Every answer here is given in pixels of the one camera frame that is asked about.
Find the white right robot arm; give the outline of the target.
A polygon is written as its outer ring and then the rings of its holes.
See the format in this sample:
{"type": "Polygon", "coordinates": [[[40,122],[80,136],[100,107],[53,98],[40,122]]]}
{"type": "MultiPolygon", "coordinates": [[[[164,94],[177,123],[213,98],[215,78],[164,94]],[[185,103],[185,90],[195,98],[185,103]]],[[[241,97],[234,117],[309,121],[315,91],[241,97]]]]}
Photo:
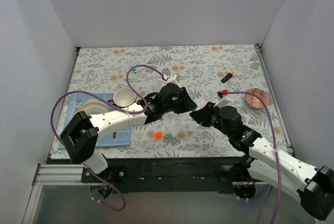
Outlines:
{"type": "Polygon", "coordinates": [[[275,150],[258,132],[246,126],[237,109],[212,102],[190,116],[203,127],[214,127],[230,144],[244,153],[244,163],[236,167],[242,181],[251,178],[280,189],[297,200],[312,217],[325,221],[333,211],[333,170],[304,163],[275,150]]]}

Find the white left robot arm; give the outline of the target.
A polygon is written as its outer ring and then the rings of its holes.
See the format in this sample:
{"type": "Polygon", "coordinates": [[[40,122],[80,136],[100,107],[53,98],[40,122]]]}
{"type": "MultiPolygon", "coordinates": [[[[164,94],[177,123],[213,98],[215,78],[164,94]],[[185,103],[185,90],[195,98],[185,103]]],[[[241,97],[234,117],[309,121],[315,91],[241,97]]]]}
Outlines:
{"type": "Polygon", "coordinates": [[[73,164],[88,167],[99,182],[111,176],[107,159],[96,150],[97,142],[114,132],[160,120],[164,114],[181,114],[197,108],[186,88],[169,83],[128,107],[103,114],[77,112],[66,125],[60,139],[73,164]]]}

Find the light blue highlighter cap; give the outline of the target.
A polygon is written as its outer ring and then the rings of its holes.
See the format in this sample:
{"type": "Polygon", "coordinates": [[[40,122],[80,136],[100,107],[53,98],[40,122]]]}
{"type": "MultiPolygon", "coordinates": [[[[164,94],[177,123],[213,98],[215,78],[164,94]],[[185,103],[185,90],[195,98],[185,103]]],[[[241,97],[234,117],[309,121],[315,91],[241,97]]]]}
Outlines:
{"type": "Polygon", "coordinates": [[[135,64],[131,64],[131,66],[130,66],[130,67],[132,68],[132,72],[133,72],[133,73],[136,73],[135,64]]]}

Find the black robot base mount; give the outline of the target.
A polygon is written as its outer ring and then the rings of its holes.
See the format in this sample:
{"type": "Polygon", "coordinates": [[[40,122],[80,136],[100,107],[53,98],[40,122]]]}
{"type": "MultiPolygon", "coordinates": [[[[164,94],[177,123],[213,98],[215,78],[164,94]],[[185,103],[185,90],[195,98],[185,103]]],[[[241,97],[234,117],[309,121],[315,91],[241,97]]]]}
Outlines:
{"type": "Polygon", "coordinates": [[[109,159],[99,176],[122,193],[217,192],[253,198],[261,192],[257,181],[232,158],[109,159]]]}

